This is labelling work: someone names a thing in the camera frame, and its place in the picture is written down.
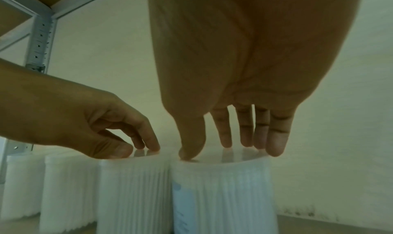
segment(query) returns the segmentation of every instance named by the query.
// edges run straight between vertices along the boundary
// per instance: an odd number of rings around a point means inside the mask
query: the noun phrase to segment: person's left hand
[[[98,159],[128,157],[135,148],[158,151],[149,120],[116,95],[29,71],[0,59],[0,136],[58,145]]]

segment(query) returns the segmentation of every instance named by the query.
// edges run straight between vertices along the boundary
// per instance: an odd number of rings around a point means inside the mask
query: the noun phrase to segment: label
[[[175,234],[197,234],[193,192],[173,181],[172,193]]]

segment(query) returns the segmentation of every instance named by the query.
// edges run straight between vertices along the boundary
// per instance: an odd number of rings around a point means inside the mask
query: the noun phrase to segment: cylindrical container
[[[97,219],[99,160],[73,151],[48,155],[40,232],[62,233]]]
[[[268,155],[221,150],[172,162],[175,234],[278,234]]]
[[[23,152],[7,157],[2,220],[28,217],[41,211],[45,156],[65,151],[65,148],[53,148],[39,154]]]
[[[98,234],[170,234],[173,230],[171,153],[101,161]]]

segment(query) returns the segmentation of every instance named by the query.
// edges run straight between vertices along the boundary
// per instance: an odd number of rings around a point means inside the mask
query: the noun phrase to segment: cotton swab stick
[[[172,161],[175,234],[278,234],[269,156],[221,150]]]
[[[172,152],[135,151],[101,161],[98,234],[170,234],[173,228]]]
[[[99,160],[79,152],[48,155],[40,232],[62,233],[97,219]]]
[[[38,214],[45,174],[45,156],[62,153],[65,148],[51,148],[44,152],[24,152],[7,157],[1,219],[12,220]]]

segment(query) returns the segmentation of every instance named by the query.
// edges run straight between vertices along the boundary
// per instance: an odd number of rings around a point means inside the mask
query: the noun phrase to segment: gray metal upright
[[[38,0],[2,0],[15,8],[31,15],[34,20],[29,34],[29,44],[26,51],[25,67],[45,73],[49,64],[50,49],[56,20],[52,19],[54,14],[51,8]],[[7,140],[5,150],[1,159],[0,184],[5,181],[7,171],[7,155],[19,152],[31,151],[32,145],[13,140]]]

